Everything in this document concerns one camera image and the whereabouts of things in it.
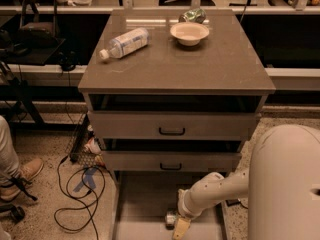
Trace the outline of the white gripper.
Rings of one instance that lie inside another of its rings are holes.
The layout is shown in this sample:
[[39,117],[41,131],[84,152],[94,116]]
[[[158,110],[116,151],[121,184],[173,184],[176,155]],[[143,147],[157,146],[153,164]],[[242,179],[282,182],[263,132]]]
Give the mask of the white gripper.
[[173,231],[173,240],[182,240],[185,233],[188,231],[191,220],[199,217],[202,210],[194,203],[190,190],[178,190],[177,201],[178,213],[182,217],[178,217]]

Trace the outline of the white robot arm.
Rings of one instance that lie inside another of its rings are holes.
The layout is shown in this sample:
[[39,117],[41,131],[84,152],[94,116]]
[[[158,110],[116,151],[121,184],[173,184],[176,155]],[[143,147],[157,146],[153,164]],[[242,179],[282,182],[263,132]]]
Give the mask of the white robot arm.
[[173,240],[222,201],[248,199],[248,240],[320,240],[320,132],[280,125],[254,146],[250,166],[228,177],[212,172],[178,191]]

